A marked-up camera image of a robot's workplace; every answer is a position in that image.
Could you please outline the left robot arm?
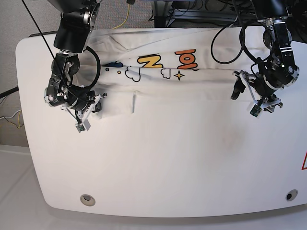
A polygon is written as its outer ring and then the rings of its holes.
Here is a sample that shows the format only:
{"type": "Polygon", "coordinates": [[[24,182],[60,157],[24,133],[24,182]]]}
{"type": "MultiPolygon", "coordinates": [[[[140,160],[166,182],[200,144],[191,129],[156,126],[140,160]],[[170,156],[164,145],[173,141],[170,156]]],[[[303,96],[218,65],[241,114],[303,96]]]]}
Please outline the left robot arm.
{"type": "Polygon", "coordinates": [[[244,51],[258,66],[258,72],[234,71],[237,80],[231,95],[236,100],[245,88],[251,94],[257,93],[259,99],[252,96],[253,107],[250,114],[258,117],[261,112],[273,113],[275,107],[283,104],[275,92],[294,84],[299,76],[299,67],[295,64],[291,48],[292,37],[287,29],[286,19],[289,16],[283,0],[254,0],[252,5],[258,22],[265,24],[263,42],[270,50],[266,59],[254,58],[248,49],[244,51]]]}

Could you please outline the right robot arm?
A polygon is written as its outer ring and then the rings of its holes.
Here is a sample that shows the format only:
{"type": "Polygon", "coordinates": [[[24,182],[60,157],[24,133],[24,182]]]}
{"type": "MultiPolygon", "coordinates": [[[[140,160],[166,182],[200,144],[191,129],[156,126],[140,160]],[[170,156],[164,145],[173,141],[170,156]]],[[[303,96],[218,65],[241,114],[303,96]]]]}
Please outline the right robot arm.
{"type": "Polygon", "coordinates": [[[94,29],[100,4],[95,0],[51,0],[50,4],[61,13],[61,21],[54,40],[59,52],[54,56],[52,74],[45,89],[44,99],[52,107],[61,106],[67,111],[74,110],[79,132],[90,128],[88,116],[101,110],[100,99],[106,94],[93,90],[101,72],[101,63],[96,52],[87,43],[94,29]],[[96,75],[88,86],[73,84],[73,77],[80,69],[78,55],[90,52],[97,64],[96,75]]]}

